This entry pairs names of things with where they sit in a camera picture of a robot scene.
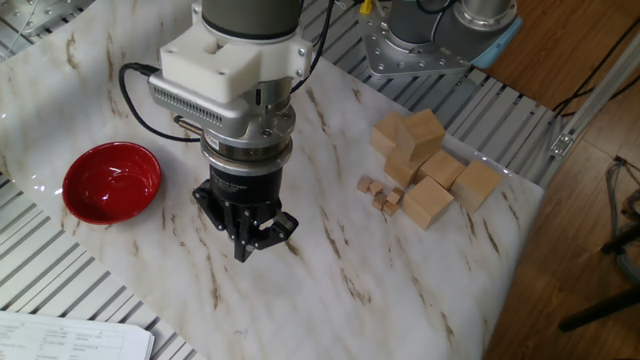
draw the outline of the black cable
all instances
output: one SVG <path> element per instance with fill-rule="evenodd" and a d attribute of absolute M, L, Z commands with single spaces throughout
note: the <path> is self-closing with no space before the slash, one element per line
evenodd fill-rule
<path fill-rule="evenodd" d="M 624 87 L 622 87 L 620 90 L 616 91 L 615 94 L 613 94 L 611 96 L 611 98 L 608 101 L 611 101 L 615 98 L 617 98 L 618 96 L 622 95 L 625 91 L 631 89 L 633 87 L 633 85 L 635 85 L 636 83 L 638 83 L 638 81 L 640 80 L 640 75 L 636 76 L 633 80 L 631 80 L 627 85 L 625 85 Z M 578 96 L 576 97 L 579 98 L 581 96 L 585 96 L 590 94 L 591 92 L 593 92 L 594 88 L 591 88 L 589 90 L 586 90 L 584 92 L 581 92 L 580 94 L 578 94 Z M 573 116 L 576 114 L 576 111 L 570 112 L 570 113 L 566 113 L 566 114 L 562 114 L 560 116 L 565 117 L 565 116 Z"/>
<path fill-rule="evenodd" d="M 585 91 L 584 95 L 580 95 L 580 90 L 582 90 L 585 86 L 587 86 L 587 84 L 589 84 L 589 82 L 591 81 L 591 79 L 593 79 L 593 77 L 598 73 L 598 71 L 600 71 L 600 69 L 602 68 L 602 66 L 607 62 L 607 60 L 609 60 L 609 58 L 611 57 L 611 55 L 613 55 L 613 53 L 616 51 L 616 49 L 620 46 L 620 44 L 622 44 L 622 42 L 624 41 L 624 39 L 627 38 L 627 36 L 629 36 L 629 34 L 631 34 L 631 32 L 633 31 L 633 29 L 635 29 L 636 26 L 638 26 L 638 24 L 640 24 L 640 17 L 637 18 L 630 26 L 629 28 L 622 34 L 622 36 L 620 36 L 620 38 L 618 38 L 618 40 L 615 42 L 615 44 L 613 44 L 613 46 L 611 47 L 611 49 L 609 49 L 609 52 L 607 52 L 607 54 L 604 56 L 604 58 L 602 58 L 602 60 L 600 60 L 600 63 L 591 71 L 591 73 L 589 74 L 589 76 L 587 76 L 587 78 L 582 82 L 582 84 L 578 87 L 578 89 L 576 89 L 576 91 L 573 93 L 573 95 L 571 95 L 570 97 L 568 97 L 567 99 L 561 101 L 554 109 L 555 112 L 555 116 L 554 117 L 558 117 L 558 115 L 562 114 L 563 111 L 566 110 L 567 106 L 569 106 L 569 104 L 579 98 L 580 96 L 584 96 L 588 93 L 590 93 L 591 91 L 593 91 L 592 89 L 587 90 L 588 92 Z"/>
<path fill-rule="evenodd" d="M 122 92 L 122 97 L 124 98 L 124 101 L 127 103 L 127 106 L 129 106 L 129 110 L 131 110 L 131 113 L 133 114 L 133 117 L 135 117 L 136 120 L 138 120 L 138 123 L 140 123 L 140 125 L 142 125 L 143 128 L 145 128 L 148 131 L 150 131 L 151 133 L 153 133 L 155 135 L 158 135 L 161 138 L 165 138 L 167 140 L 173 140 L 173 141 L 179 141 L 179 142 L 200 142 L 200 139 L 181 138 L 181 137 L 165 134 L 165 133 L 163 133 L 161 131 L 158 131 L 158 130 L 152 128 L 149 124 L 147 124 L 142 119 L 142 117 L 140 117 L 140 114 L 138 114 L 138 111 L 136 110 L 135 106 L 133 106 L 133 102 L 131 101 L 131 97 L 129 97 L 129 92 L 127 91 L 127 86 L 126 86 L 125 81 L 124 81 L 124 76 L 127 73 L 127 70 L 135 70 L 138 73 L 140 73 L 140 74 L 142 74 L 142 75 L 144 75 L 146 77 L 149 77 L 149 76 L 155 74 L 156 72 L 160 71 L 160 69 L 158 69 L 155 66 L 145 65 L 145 64 L 138 64 L 138 63 L 124 64 L 120 68 L 120 73 L 119 73 L 119 76 L 118 76 L 118 80 L 120 81 L 120 91 Z"/>
<path fill-rule="evenodd" d="M 291 94 L 298 91 L 307 81 L 307 79 L 313 73 L 316 66 L 318 65 L 318 61 L 320 61 L 320 57 L 322 56 L 322 50 L 324 49 L 324 43 L 327 41 L 327 34 L 329 33 L 329 25 L 331 24 L 331 12 L 333 11 L 333 5 L 335 4 L 334 0 L 329 0 L 329 6 L 327 7 L 327 14 L 324 18 L 324 25 L 322 25 L 322 31 L 320 32 L 320 44 L 318 45 L 318 50 L 316 51 L 316 56 L 313 58 L 311 62 L 311 68 L 309 69 L 309 75 L 304 79 L 298 81 L 298 83 L 291 89 Z"/>
<path fill-rule="evenodd" d="M 449 10 L 456 2 L 458 2 L 458 0 L 451 0 L 449 1 L 447 4 L 445 4 L 443 7 L 441 7 L 440 9 L 436 9 L 436 10 L 429 10 L 426 9 L 423 5 L 422 5 L 422 0 L 416 0 L 416 5 L 418 5 L 418 9 L 420 9 L 420 11 L 422 11 L 425 14 L 428 15 L 438 15 L 441 14 L 447 10 Z"/>

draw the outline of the small wooden cube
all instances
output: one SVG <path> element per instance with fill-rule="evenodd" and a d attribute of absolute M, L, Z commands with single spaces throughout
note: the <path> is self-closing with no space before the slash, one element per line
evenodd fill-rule
<path fill-rule="evenodd" d="M 453 196 L 427 176 L 404 196 L 402 211 L 426 230 L 452 201 Z"/>
<path fill-rule="evenodd" d="M 429 160 L 420 166 L 414 182 L 419 183 L 427 176 L 430 176 L 433 180 L 437 181 L 440 186 L 449 190 L 463 170 L 464 165 L 458 162 L 458 160 L 454 159 L 453 156 L 447 154 L 444 150 L 438 150 L 437 153 L 431 155 Z"/>
<path fill-rule="evenodd" d="M 369 190 L 369 185 L 371 185 L 371 179 L 366 176 L 361 177 L 360 181 L 358 181 L 358 191 L 366 194 Z"/>
<path fill-rule="evenodd" d="M 384 172 L 395 180 L 400 187 L 406 189 L 413 182 L 420 165 L 423 163 L 424 160 L 407 161 L 402 150 L 396 147 L 387 156 L 387 161 L 384 163 Z"/>
<path fill-rule="evenodd" d="M 396 142 L 407 161 L 426 160 L 442 146 L 446 131 L 431 110 L 402 119 L 396 131 Z"/>
<path fill-rule="evenodd" d="M 396 131 L 401 120 L 402 116 L 394 111 L 373 126 L 371 146 L 384 157 L 396 147 Z"/>
<path fill-rule="evenodd" d="M 398 211 L 398 209 L 400 208 L 400 206 L 396 205 L 396 204 L 392 204 L 390 202 L 386 202 L 384 203 L 384 206 L 382 207 L 382 212 L 389 215 L 389 216 L 393 216 L 393 214 L 396 213 L 396 211 Z"/>
<path fill-rule="evenodd" d="M 374 181 L 369 185 L 369 191 L 371 191 L 373 196 L 377 196 L 382 190 L 384 190 L 384 185 L 382 185 L 380 181 Z"/>
<path fill-rule="evenodd" d="M 451 186 L 451 195 L 469 212 L 478 210 L 493 189 L 502 181 L 502 175 L 480 160 L 474 160 Z"/>
<path fill-rule="evenodd" d="M 400 202 L 400 199 L 402 199 L 403 196 L 404 196 L 404 191 L 402 191 L 402 189 L 400 188 L 395 188 L 391 190 L 389 195 L 387 195 L 387 201 L 393 205 L 398 205 L 398 203 Z"/>
<path fill-rule="evenodd" d="M 371 203 L 371 205 L 373 205 L 373 207 L 377 210 L 382 210 L 382 207 L 384 206 L 384 203 L 386 201 L 387 197 L 383 193 L 380 193 L 373 198 L 373 202 Z"/>

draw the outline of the metal pole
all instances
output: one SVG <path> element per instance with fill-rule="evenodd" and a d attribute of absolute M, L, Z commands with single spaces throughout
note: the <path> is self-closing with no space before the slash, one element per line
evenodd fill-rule
<path fill-rule="evenodd" d="M 602 82 L 596 86 L 591 96 L 562 130 L 562 133 L 549 149 L 550 155 L 562 158 L 568 154 L 578 135 L 602 110 L 607 101 L 631 76 L 638 65 L 640 65 L 640 33 L 636 35 Z"/>

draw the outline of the marble table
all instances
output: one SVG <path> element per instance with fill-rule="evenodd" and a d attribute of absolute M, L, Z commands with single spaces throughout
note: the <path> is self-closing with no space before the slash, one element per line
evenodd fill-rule
<path fill-rule="evenodd" d="M 294 152 L 284 168 L 292 240 L 233 259 L 232 244 L 190 192 L 207 177 L 198 144 L 154 137 L 117 88 L 125 62 L 158 63 L 190 23 L 188 0 L 99 0 L 0 67 L 0 171 L 208 359 L 480 359 L 500 314 L 543 191 L 447 137 L 463 161 L 504 180 L 475 214 L 457 203 L 429 230 L 385 217 L 355 190 L 383 174 L 372 125 L 407 111 L 326 62 L 293 97 Z M 143 117 L 175 135 L 171 114 L 128 78 Z M 62 202 L 67 168 L 114 140 L 150 149 L 163 169 L 151 206 L 92 226 Z"/>

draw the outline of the wooden floor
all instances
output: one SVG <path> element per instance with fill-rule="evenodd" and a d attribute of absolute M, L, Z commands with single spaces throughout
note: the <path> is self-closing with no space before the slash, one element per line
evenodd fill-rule
<path fill-rule="evenodd" d="M 524 25 L 488 72 L 550 108 L 576 90 L 640 16 L 637 0 L 517 0 L 517 4 Z"/>
<path fill-rule="evenodd" d="M 544 10 L 544 4 L 566 7 L 575 3 L 571 6 L 576 11 L 581 6 L 602 9 L 603 12 L 608 8 L 604 1 L 543 0 L 536 3 L 541 7 L 538 11 L 549 16 L 551 9 Z M 638 1 L 610 1 L 606 4 L 614 4 L 612 7 L 616 11 L 628 11 L 630 14 L 618 14 L 619 21 L 614 21 L 615 17 L 608 18 L 608 23 L 602 27 L 610 34 L 599 34 L 594 39 L 617 37 L 626 27 L 623 23 L 637 16 L 640 10 Z M 593 24 L 593 29 L 585 29 L 580 34 L 586 36 L 600 26 Z M 562 42 L 558 37 L 550 41 Z M 575 45 L 574 48 L 585 46 L 588 44 Z M 606 52 L 608 49 L 601 47 L 601 50 Z M 520 71 L 524 78 L 514 78 L 513 81 L 515 87 L 525 94 L 524 88 L 530 87 L 535 92 L 539 91 L 539 99 L 553 103 L 558 100 L 558 94 L 562 93 L 561 97 L 564 97 L 564 92 L 571 93 L 574 89 L 573 85 L 550 81 L 547 94 L 544 86 L 528 83 L 542 81 L 545 77 L 529 74 L 529 71 L 533 72 L 529 69 L 545 68 L 536 62 L 538 59 L 542 61 L 543 57 L 534 58 L 531 66 L 525 63 Z M 592 57 L 584 60 L 589 64 L 583 63 L 579 57 L 574 56 L 570 65 L 558 65 L 564 69 L 576 67 L 566 73 L 560 72 L 558 76 L 570 79 L 568 82 L 586 76 L 582 72 L 588 72 L 593 63 Z M 546 66 L 542 73 L 553 73 L 550 65 Z M 494 70 L 494 74 L 503 71 L 498 65 Z M 610 236 L 605 171 L 616 155 L 640 165 L 638 99 L 640 85 L 611 101 L 583 133 L 558 171 L 547 191 L 485 359 L 640 359 L 640 305 L 568 334 L 556 329 L 561 318 L 631 286 L 619 272 L 613 256 L 601 254 L 599 247 Z M 626 197 L 638 187 L 626 172 L 621 172 L 619 198 Z M 640 264 L 640 246 L 635 244 L 630 253 Z"/>

